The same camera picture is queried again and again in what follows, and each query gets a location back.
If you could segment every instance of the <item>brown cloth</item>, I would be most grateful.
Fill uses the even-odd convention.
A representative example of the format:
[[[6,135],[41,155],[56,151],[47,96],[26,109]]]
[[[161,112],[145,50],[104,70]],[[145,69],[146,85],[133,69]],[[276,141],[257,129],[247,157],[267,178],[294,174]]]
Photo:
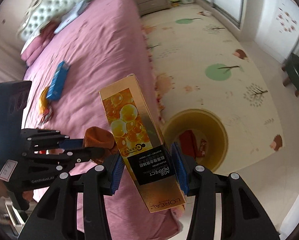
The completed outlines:
[[[105,158],[118,152],[114,136],[109,131],[99,127],[91,127],[86,130],[83,147],[100,147],[105,149],[102,158],[91,159],[97,164],[102,164]]]

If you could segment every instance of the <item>pillow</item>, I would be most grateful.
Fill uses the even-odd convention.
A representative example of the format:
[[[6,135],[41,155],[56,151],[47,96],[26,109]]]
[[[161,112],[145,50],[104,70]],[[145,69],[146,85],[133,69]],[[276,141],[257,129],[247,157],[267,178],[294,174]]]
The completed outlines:
[[[27,45],[23,53],[21,54],[22,60],[24,60],[27,66],[31,66],[41,52],[46,48],[54,37],[54,31],[58,27],[58,22],[48,23],[41,31],[40,35],[35,37],[32,42]]]
[[[50,22],[51,21],[43,23],[42,26],[37,27],[33,31],[33,33],[29,36],[28,40],[25,42],[24,47],[20,53],[21,55],[24,53],[25,49],[32,43],[32,41],[41,34],[41,30],[44,29]]]

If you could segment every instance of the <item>screw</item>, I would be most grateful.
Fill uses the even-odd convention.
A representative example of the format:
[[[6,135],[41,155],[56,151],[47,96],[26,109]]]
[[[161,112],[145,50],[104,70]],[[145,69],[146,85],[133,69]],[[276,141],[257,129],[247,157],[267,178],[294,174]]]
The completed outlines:
[[[60,176],[61,179],[66,179],[68,177],[68,173],[63,172]]]
[[[232,179],[239,179],[240,176],[239,176],[237,173],[232,173],[232,174],[231,174],[231,178],[232,178]]]
[[[198,172],[202,172],[202,171],[205,170],[205,168],[204,168],[203,166],[201,166],[201,165],[197,165],[197,166],[195,167],[195,169],[196,169]]]
[[[102,171],[104,169],[104,166],[103,165],[96,165],[95,166],[95,170],[96,171]]]

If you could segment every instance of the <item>yellow bag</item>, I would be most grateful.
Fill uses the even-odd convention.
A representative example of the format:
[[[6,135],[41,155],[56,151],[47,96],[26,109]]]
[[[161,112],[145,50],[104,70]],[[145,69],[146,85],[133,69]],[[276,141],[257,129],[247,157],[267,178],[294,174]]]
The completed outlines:
[[[46,99],[47,92],[49,90],[49,87],[46,87],[43,92],[41,93],[41,96],[39,97],[38,101],[38,108],[39,108],[39,113],[43,114],[48,107],[48,100]]]

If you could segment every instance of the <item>black label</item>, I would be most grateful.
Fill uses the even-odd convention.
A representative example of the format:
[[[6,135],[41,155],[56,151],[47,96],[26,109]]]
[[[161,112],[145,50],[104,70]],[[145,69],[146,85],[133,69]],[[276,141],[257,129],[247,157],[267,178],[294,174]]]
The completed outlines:
[[[161,145],[127,158],[139,185],[151,183],[174,175],[169,154]]]

